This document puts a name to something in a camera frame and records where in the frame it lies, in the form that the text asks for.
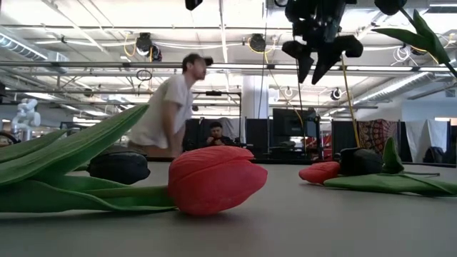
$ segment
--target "ceiling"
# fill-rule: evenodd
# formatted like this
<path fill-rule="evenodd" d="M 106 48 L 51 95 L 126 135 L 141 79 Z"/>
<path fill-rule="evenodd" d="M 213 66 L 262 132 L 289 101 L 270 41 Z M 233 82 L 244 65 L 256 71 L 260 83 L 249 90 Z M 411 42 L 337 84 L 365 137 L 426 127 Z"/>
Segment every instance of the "ceiling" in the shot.
<path fill-rule="evenodd" d="M 204 56 L 211 56 L 215 63 L 228 64 L 262 64 L 263 54 L 252 52 L 245 44 L 253 33 L 265 34 L 267 45 L 271 49 L 266 55 L 268 62 L 272 64 L 295 65 L 295 59 L 286 55 L 281 50 L 285 41 L 293 40 L 291 24 L 283 14 L 283 9 L 269 9 L 264 17 L 261 0 L 223 0 L 224 30 L 221 30 L 221 15 L 219 12 L 219 0 L 204 0 L 195 10 L 188 11 L 184 1 L 180 0 L 56 0 L 58 10 L 53 10 L 50 0 L 3 0 L 1 3 L 0 24 L 5 32 L 11 33 L 15 39 L 22 40 L 38 51 L 55 51 L 69 61 L 90 62 L 149 62 L 148 59 L 136 54 L 129 57 L 133 46 L 124 46 L 125 42 L 133 43 L 140 32 L 150 32 L 151 38 L 162 52 L 163 62 L 181 62 L 182 58 L 190 52 L 197 52 Z M 362 4 L 357 7 L 347 8 L 341 22 L 342 34 L 354 34 L 359 37 L 365 47 L 362 57 L 346 59 L 346 65 L 352 66 L 432 66 L 433 60 L 429 55 L 415 56 L 403 51 L 400 41 L 390 39 L 370 31 L 372 22 L 380 27 L 395 27 L 402 29 L 413 28 L 407 19 L 401 14 L 392 17 L 382 16 L 373 8 L 370 1 L 359 1 Z M 425 0 L 410 0 L 411 5 L 418 5 L 428 25 L 440 36 L 441 43 L 446 45 L 447 50 L 452 52 L 457 45 L 451 34 L 456 29 L 457 15 L 447 13 L 446 7 L 442 9 L 430 9 L 422 6 Z M 224 57 L 223 44 L 227 45 L 226 57 Z M 103 51 L 95 46 L 102 46 Z M 0 48 L 0 61 L 30 61 L 10 50 Z M 43 81 L 48 89 L 57 88 L 56 76 L 43 76 L 41 69 L 10 67 L 23 74 Z M 70 68 L 70 71 L 82 71 Z M 135 77 L 131 79 L 125 76 L 61 76 L 60 86 L 66 84 L 60 90 L 81 90 L 91 88 L 102 91 L 132 91 L 140 86 L 141 91 L 154 91 L 160 83 L 172 75 L 173 69 L 153 70 L 154 77 L 150 81 L 141 82 Z M 9 76 L 1 74 L 8 81 L 11 88 L 33 89 L 37 86 L 30 80 L 25 84 L 13 83 Z M 298 84 L 296 74 L 281 74 L 276 72 L 274 77 L 268 72 L 264 73 L 270 89 L 281 90 L 287 93 L 287 99 L 279 94 L 278 103 L 286 101 L 297 103 Z M 339 105 L 344 101 L 332 101 L 330 93 L 339 88 L 343 92 L 342 100 L 346 99 L 344 92 L 345 81 L 342 72 L 335 71 L 324 76 L 316 85 L 311 84 L 311 78 L 307 78 L 300 85 L 303 105 Z M 208 90 L 240 92 L 243 86 L 242 72 L 229 74 L 212 73 L 205 81 L 198 82 L 194 91 L 205 92 Z M 393 77 L 402 76 L 395 72 L 351 72 L 348 71 L 348 87 L 354 98 L 367 92 L 376 90 Z M 95 94 L 85 97 L 81 94 L 54 95 L 54 97 L 70 101 L 69 106 L 78 110 L 88 108 L 84 105 L 77 106 L 75 101 L 103 102 L 106 97 Z M 148 94 L 122 95 L 123 100 L 138 103 L 146 102 Z M 233 103 L 234 99 L 224 97 L 200 96 L 196 102 L 201 104 Z M 199 114 L 237 114 L 236 106 L 212 106 L 211 110 L 200 111 Z"/>

